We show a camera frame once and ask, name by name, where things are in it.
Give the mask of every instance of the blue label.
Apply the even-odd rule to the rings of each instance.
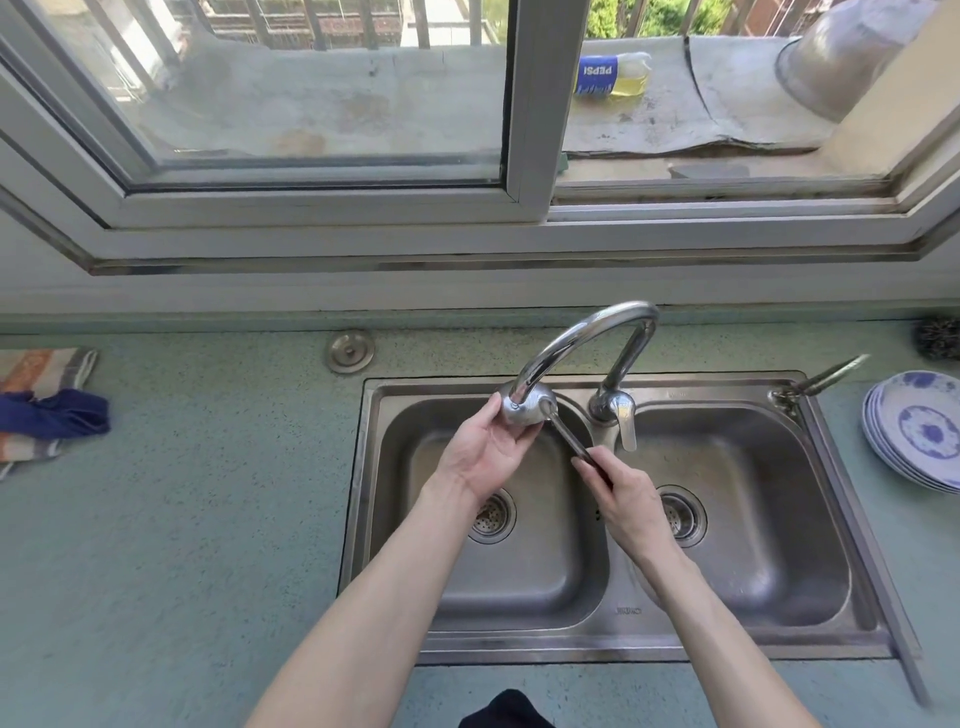
[[[606,96],[616,83],[616,56],[582,56],[577,70],[576,94]]]

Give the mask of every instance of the plastic bottle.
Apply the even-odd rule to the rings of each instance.
[[[581,56],[577,83],[578,96],[640,96],[646,90],[653,58],[635,51],[616,56]]]

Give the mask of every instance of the stainless steel sink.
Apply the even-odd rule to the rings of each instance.
[[[508,377],[368,380],[341,589],[383,546],[453,431]],[[919,647],[799,373],[627,376],[636,452],[595,426],[599,376],[548,376],[561,417],[660,487],[681,546],[771,657],[883,658]],[[421,664],[683,660],[670,620],[607,534],[551,425],[478,514]]]

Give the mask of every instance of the drain strainer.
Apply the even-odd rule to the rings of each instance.
[[[514,500],[509,493],[500,490],[480,507],[470,530],[470,538],[478,544],[496,544],[510,535],[515,523]]]
[[[707,511],[700,499],[679,485],[663,485],[657,492],[677,543],[683,548],[699,544],[707,534]]]

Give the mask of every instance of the yellow liquid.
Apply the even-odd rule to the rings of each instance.
[[[639,79],[621,79],[618,78],[613,84],[611,96],[641,96],[647,89],[647,79],[650,76],[643,76]]]

